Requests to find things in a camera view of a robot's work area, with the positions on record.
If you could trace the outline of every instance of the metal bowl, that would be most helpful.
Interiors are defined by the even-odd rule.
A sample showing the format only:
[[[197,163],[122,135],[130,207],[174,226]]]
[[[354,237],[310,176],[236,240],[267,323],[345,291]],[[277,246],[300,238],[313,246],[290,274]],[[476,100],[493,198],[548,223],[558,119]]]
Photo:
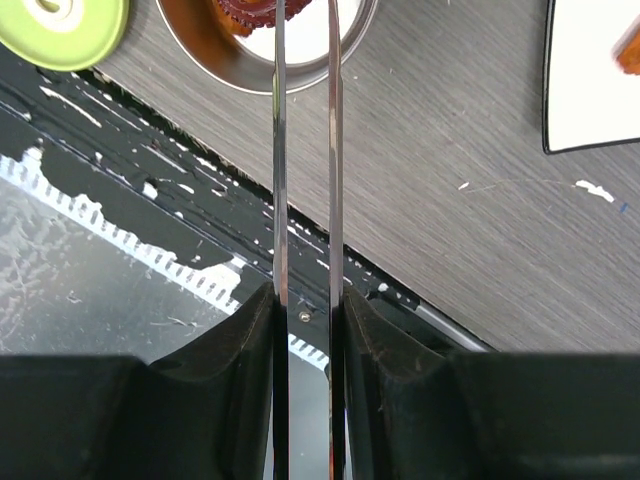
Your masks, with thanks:
[[[234,42],[219,31],[207,5],[207,2],[215,0],[156,1],[174,38],[200,68],[235,89],[271,95],[275,50],[272,28],[257,29],[248,39]],[[327,0],[313,0],[287,22],[285,41],[289,93],[311,87],[327,77],[329,33],[326,4]],[[378,0],[338,0],[338,4],[344,62],[364,37]]]

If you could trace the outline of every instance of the metal rod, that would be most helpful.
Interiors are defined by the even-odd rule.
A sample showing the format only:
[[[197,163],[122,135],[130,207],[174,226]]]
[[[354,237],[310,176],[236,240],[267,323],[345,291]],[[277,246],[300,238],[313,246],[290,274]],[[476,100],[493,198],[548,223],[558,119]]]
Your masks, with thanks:
[[[329,1],[329,370],[330,465],[343,480],[346,465],[344,358],[344,239],[342,186],[342,52],[337,0]]]
[[[424,301],[421,301],[415,310],[411,310],[406,305],[403,305],[403,307],[465,350],[470,352],[495,351],[493,347],[484,343],[480,338],[457,325],[453,320]]]
[[[289,343],[287,327],[287,72],[285,0],[276,2],[276,56],[273,74],[273,478],[289,479]]]

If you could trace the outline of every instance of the gray wood-grain table surface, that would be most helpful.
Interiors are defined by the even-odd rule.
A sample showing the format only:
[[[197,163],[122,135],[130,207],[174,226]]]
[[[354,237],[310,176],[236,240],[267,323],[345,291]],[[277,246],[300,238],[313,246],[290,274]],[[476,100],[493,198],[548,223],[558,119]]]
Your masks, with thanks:
[[[381,2],[344,69],[346,241],[497,348],[635,350],[640,146],[543,154],[545,13],[546,0]],[[271,100],[202,72],[155,2],[135,2],[100,69],[271,185]],[[290,199],[324,226],[327,95],[321,83],[288,104]]]

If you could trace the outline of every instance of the silver vertical bar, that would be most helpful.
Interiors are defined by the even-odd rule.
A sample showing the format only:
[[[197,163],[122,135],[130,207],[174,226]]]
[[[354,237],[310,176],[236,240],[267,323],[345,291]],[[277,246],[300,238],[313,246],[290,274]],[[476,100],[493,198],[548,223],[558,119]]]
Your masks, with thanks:
[[[338,3],[337,0],[329,0],[329,469],[332,480],[343,480],[346,465],[341,50]]]
[[[285,0],[276,2],[276,56],[273,75],[273,478],[289,479],[289,344],[287,328],[287,71]]]

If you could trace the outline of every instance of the green lid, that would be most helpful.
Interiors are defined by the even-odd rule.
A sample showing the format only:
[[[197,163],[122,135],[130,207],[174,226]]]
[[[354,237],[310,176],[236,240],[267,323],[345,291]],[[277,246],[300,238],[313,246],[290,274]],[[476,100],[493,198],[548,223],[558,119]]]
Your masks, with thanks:
[[[129,0],[0,0],[0,42],[43,68],[76,71],[122,38]]]

